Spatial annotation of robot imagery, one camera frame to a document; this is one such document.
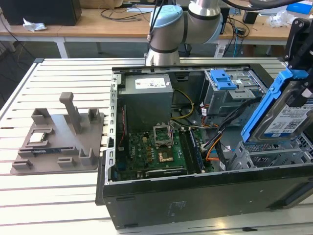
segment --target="white table leg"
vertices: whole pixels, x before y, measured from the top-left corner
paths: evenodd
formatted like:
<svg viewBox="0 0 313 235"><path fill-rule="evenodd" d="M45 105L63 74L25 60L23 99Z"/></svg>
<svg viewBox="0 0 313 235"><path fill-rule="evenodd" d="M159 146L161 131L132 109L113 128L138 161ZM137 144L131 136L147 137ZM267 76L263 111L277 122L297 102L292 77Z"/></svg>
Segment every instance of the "white table leg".
<svg viewBox="0 0 313 235"><path fill-rule="evenodd" d="M102 48L101 48L101 43L96 43L97 44L97 51L99 54L102 53Z"/></svg>
<svg viewBox="0 0 313 235"><path fill-rule="evenodd" d="M222 58L223 57L227 44L228 44L227 40L218 40L218 43L216 45L214 58Z"/></svg>
<svg viewBox="0 0 313 235"><path fill-rule="evenodd" d="M56 41L56 44L58 46L59 52L60 52L60 56L61 58L68 58L68 52L67 49L65 48L65 41L63 38L60 38L60 40Z"/></svg>
<svg viewBox="0 0 313 235"><path fill-rule="evenodd" d="M271 47L271 46L268 46L268 49L266 50L266 55L270 55L271 50L272 50L272 47Z"/></svg>
<svg viewBox="0 0 313 235"><path fill-rule="evenodd" d="M16 51L12 41L2 41L2 43L9 52Z"/></svg>

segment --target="aluminum table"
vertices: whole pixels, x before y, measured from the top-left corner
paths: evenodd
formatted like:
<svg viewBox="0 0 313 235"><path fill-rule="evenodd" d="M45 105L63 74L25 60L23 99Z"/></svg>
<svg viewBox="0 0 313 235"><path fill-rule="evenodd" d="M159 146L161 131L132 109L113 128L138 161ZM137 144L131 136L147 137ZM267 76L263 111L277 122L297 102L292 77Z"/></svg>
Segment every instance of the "aluminum table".
<svg viewBox="0 0 313 235"><path fill-rule="evenodd" d="M274 78L284 65L274 58L185 58L182 64L260 63ZM141 66L134 59L45 59L34 63L0 111L0 234L297 234L313 231L313 196L283 211L116 231L105 206L94 203L97 172L14 176L11 164L28 133L35 108L66 113L61 92L74 93L80 113L97 107L108 113L112 67ZM106 149L103 128L100 151Z"/></svg>

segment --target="crumpled paper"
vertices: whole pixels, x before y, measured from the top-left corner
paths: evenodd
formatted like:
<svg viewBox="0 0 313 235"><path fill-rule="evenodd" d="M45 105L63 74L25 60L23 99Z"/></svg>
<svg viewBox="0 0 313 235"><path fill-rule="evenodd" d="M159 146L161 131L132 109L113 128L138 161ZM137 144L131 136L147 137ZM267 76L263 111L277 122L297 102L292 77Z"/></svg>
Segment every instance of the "crumpled paper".
<svg viewBox="0 0 313 235"><path fill-rule="evenodd" d="M289 14L286 10L279 11L276 16L270 16L267 19L268 24L272 27L289 26L296 17Z"/></svg>
<svg viewBox="0 0 313 235"><path fill-rule="evenodd" d="M28 31L35 32L38 30L47 29L44 23L32 23L32 22L25 20L24 18L23 20L24 20L23 27L26 28Z"/></svg>

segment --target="blue plastic latch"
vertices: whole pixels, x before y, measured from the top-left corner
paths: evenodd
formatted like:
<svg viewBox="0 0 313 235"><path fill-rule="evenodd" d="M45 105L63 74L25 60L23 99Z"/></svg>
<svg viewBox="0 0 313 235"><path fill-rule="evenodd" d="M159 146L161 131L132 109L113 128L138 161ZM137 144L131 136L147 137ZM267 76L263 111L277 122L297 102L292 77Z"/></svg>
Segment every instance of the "blue plastic latch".
<svg viewBox="0 0 313 235"><path fill-rule="evenodd" d="M211 77L219 90L235 90L237 88L224 70L211 70Z"/></svg>

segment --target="blue object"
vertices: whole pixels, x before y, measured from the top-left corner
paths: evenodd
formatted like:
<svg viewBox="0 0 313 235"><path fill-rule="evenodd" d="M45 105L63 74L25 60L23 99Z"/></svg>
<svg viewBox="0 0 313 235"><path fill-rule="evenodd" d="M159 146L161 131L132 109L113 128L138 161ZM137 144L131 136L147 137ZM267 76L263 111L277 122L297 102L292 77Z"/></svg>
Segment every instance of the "blue object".
<svg viewBox="0 0 313 235"><path fill-rule="evenodd" d="M118 170L126 170L126 162L119 162L117 163Z"/></svg>
<svg viewBox="0 0 313 235"><path fill-rule="evenodd" d="M312 8L312 2L310 1L301 1L288 5L287 11L298 12L302 14L309 14Z"/></svg>
<svg viewBox="0 0 313 235"><path fill-rule="evenodd" d="M160 10L160 7L156 8L155 17L157 16L158 11ZM182 8L177 5L165 5L162 6L162 9L157 16L156 23L154 28L162 28L165 26L168 26L169 24L174 23L182 16ZM153 14L150 16L150 24L154 21L154 18L152 19Z"/></svg>
<svg viewBox="0 0 313 235"><path fill-rule="evenodd" d="M274 80L270 86L268 92L260 102L257 109L253 112L250 120L244 126L241 131L241 136L244 142L248 142L249 137L251 136L251 131L254 126L258 123L263 114L268 111L268 108L271 106L271 103L274 100L277 100L281 95L282 91L280 90L283 84L289 79L305 79L308 77L308 73L305 70L289 70L286 68L285 71L281 71L277 78Z"/></svg>
<svg viewBox="0 0 313 235"><path fill-rule="evenodd" d="M235 90L237 88L224 70L211 70L211 77L219 90Z"/></svg>
<svg viewBox="0 0 313 235"><path fill-rule="evenodd" d="M236 31L236 40L235 40L235 49L234 49L233 57L235 57L236 50L237 50L237 39L238 39L237 28L235 28L235 31Z"/></svg>

